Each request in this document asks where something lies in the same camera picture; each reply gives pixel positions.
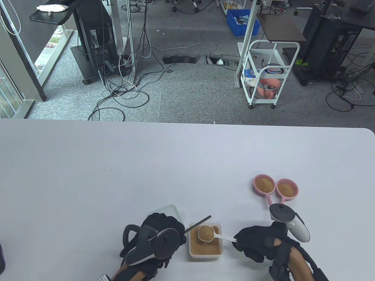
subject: blue plastic bin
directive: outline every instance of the blue plastic bin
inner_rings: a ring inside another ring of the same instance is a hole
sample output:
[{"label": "blue plastic bin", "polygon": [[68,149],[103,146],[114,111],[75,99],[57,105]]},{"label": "blue plastic bin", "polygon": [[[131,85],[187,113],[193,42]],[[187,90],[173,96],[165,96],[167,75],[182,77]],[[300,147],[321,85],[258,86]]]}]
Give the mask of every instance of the blue plastic bin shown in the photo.
[{"label": "blue plastic bin", "polygon": [[[237,24],[237,20],[235,17],[239,16],[250,16],[250,10],[228,10],[228,14],[226,15],[226,22],[228,23],[229,27],[231,28],[234,36],[245,36],[247,24]],[[256,18],[254,29],[253,29],[253,36],[258,35],[260,28],[260,22]]]}]

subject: gray carpet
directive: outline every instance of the gray carpet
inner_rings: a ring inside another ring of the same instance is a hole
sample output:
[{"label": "gray carpet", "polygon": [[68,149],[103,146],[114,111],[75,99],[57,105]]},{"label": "gray carpet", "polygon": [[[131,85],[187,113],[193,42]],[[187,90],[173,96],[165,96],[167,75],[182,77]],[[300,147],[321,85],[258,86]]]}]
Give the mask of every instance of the gray carpet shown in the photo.
[{"label": "gray carpet", "polygon": [[[207,3],[208,1],[204,0],[200,6],[204,7]],[[178,7],[187,12],[193,11],[188,1],[181,1]],[[293,13],[293,9],[289,9],[288,13]],[[301,11],[298,16],[293,16],[300,30],[303,30],[308,15],[309,11]],[[126,12],[120,10],[120,16],[125,36]],[[135,42],[138,42],[137,38],[141,34],[143,25],[143,14],[132,14],[132,19]],[[218,47],[215,54],[238,55],[237,42],[242,41],[242,38],[233,36],[221,8],[216,7],[215,3],[201,13],[184,15],[179,12],[173,13],[171,4],[160,0],[149,8],[149,23],[151,44],[160,49],[212,41]],[[260,39],[262,34],[261,30],[257,38]],[[47,101],[36,103],[29,118],[87,120],[97,101],[103,98],[103,94],[108,94],[108,92],[103,93],[105,89],[99,81],[90,85],[82,84],[82,75],[70,51],[70,47],[76,44],[77,34],[74,34],[44,86]],[[355,46],[373,44],[375,44],[374,33],[364,31]],[[198,55],[199,62],[171,66],[171,73],[165,73],[158,82],[143,88],[143,91],[150,95],[150,101],[141,108],[124,108],[113,100],[106,101],[102,107],[123,110],[126,121],[364,127],[375,132],[375,108],[355,107],[349,113],[334,111],[325,102],[327,93],[331,91],[330,84],[314,83],[302,87],[293,74],[285,85],[276,109],[272,110],[270,105],[256,105],[253,110],[249,110],[243,90],[234,88],[232,71],[205,64],[204,56],[213,48],[212,44],[206,44],[184,50],[164,52],[155,50],[155,55],[160,61],[163,55],[189,54]],[[366,50],[369,49],[356,48],[352,49],[351,53],[357,54]],[[362,58],[357,58],[355,62],[361,64],[361,61]],[[158,70],[161,70],[161,66],[155,58],[144,60],[142,73]],[[159,76],[160,73],[147,75],[141,86],[155,81]],[[365,78],[375,83],[374,71],[370,71]],[[113,80],[118,84],[121,82],[121,78]],[[375,104],[373,87],[363,80],[359,84],[364,94],[358,103]],[[145,100],[144,94],[132,100],[118,98],[119,102],[129,106],[142,104]],[[343,101],[333,95],[329,97],[329,103],[340,110],[348,109]],[[103,121],[122,120],[122,114],[116,110],[103,110],[100,113],[100,119]],[[94,115],[94,119],[98,119],[98,114]]]}]

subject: white vr controller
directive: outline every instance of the white vr controller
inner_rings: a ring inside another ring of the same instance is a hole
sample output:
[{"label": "white vr controller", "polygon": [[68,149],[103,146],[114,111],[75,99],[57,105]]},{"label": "white vr controller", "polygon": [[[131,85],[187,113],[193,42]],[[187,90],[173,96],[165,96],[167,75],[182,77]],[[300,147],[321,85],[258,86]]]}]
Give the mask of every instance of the white vr controller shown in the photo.
[{"label": "white vr controller", "polygon": [[271,220],[285,223],[293,236],[300,242],[309,242],[310,233],[300,216],[292,208],[284,204],[270,206]]}]

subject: wrist strap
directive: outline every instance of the wrist strap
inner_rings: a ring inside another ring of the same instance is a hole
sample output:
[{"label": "wrist strap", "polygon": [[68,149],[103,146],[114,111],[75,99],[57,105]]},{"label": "wrist strap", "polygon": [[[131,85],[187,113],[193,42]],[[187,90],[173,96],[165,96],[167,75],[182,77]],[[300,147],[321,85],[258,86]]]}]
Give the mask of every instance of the wrist strap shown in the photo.
[{"label": "wrist strap", "polygon": [[288,261],[292,247],[293,245],[284,241],[278,246],[275,260],[270,266],[270,275],[274,281],[290,281]]}]

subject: desk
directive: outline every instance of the desk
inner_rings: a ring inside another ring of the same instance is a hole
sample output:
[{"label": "desk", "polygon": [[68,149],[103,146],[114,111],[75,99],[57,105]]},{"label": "desk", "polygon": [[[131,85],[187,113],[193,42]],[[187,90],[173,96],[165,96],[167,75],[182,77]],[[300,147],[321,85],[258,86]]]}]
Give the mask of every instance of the desk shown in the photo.
[{"label": "desk", "polygon": [[368,13],[360,13],[350,8],[355,0],[346,0],[340,15],[341,21],[370,30],[375,30],[375,5]]},{"label": "desk", "polygon": [[[303,247],[329,280],[372,276],[370,130],[1,120],[0,132],[1,281],[113,276],[124,227],[167,203],[186,224],[212,215],[227,235],[269,225],[267,201],[250,186],[259,173],[299,185],[287,204],[309,228]],[[223,245],[218,261],[201,263],[188,262],[182,246],[155,280],[271,280],[270,261]]]}]

